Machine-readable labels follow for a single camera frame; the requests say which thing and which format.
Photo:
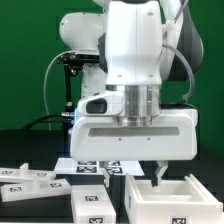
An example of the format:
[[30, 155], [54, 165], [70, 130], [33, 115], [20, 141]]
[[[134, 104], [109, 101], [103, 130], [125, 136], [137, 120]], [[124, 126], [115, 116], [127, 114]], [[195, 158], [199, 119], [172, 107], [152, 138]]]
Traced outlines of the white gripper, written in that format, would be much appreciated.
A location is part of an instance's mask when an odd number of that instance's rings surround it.
[[114, 117], [82, 117], [72, 129], [70, 155], [75, 161], [100, 161], [104, 184], [110, 186], [106, 161], [157, 161], [152, 186], [161, 184], [172, 160], [197, 154], [196, 109], [163, 109], [148, 127], [118, 126]]

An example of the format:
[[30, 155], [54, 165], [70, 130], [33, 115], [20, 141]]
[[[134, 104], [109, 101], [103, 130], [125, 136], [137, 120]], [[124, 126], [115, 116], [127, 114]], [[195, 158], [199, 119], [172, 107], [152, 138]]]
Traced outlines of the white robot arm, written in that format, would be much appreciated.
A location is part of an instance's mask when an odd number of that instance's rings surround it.
[[198, 111], [189, 93], [161, 103], [163, 82], [192, 81], [203, 45], [188, 0], [94, 0], [100, 14], [69, 13], [59, 26], [84, 73], [74, 111], [70, 156], [96, 161], [154, 161], [160, 184], [169, 162], [197, 153]]

